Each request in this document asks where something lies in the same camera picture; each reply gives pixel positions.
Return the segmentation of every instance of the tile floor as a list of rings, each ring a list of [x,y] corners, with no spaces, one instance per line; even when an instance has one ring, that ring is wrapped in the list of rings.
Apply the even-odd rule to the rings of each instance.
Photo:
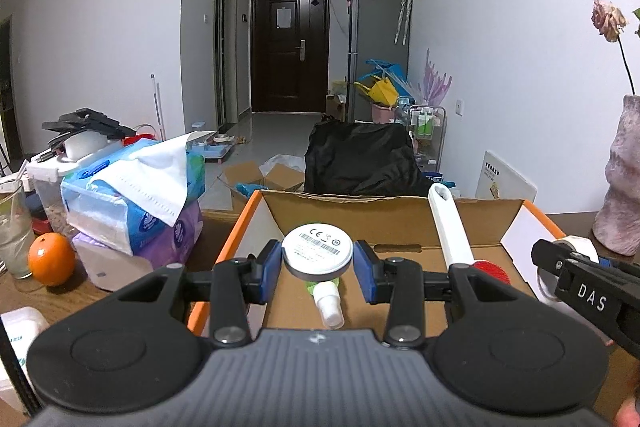
[[[211,210],[231,210],[231,193],[220,181],[223,166],[255,161],[265,163],[276,154],[304,157],[309,135],[321,115],[309,114],[252,114],[229,130],[232,136],[244,136],[248,143],[236,145],[235,150],[220,165],[206,165],[206,192],[200,197],[200,207]]]

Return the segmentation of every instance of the brush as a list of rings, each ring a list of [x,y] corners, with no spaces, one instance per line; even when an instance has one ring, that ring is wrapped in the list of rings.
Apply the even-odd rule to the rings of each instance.
[[[445,185],[434,183],[431,186],[429,205],[438,230],[447,269],[452,264],[468,264],[501,282],[511,283],[507,273],[497,264],[491,263],[491,261],[476,261],[471,252],[471,246],[466,237],[465,227],[462,225],[453,195]]]

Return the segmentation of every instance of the black bag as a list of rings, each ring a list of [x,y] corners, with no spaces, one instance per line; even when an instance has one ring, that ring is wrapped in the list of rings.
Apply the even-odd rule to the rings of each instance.
[[[337,196],[422,196],[433,182],[415,162],[399,123],[319,123],[305,155],[305,192]]]

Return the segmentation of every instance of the dried rose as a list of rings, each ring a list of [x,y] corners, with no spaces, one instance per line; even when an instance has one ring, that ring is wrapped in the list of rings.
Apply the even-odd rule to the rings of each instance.
[[[593,0],[591,21],[609,42],[617,42],[626,26],[626,19],[622,12],[610,2],[601,0]]]

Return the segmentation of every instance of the flower stem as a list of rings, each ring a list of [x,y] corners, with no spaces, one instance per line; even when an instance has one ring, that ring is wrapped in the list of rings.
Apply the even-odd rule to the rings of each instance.
[[[636,94],[636,88],[634,87],[634,81],[631,78],[631,71],[629,71],[629,65],[626,63],[625,49],[622,47],[622,41],[620,40],[620,36],[618,36],[618,44],[620,44],[620,52],[622,53],[622,60],[625,63],[626,74],[628,74],[629,82],[631,83],[631,93],[633,95],[635,95]]]

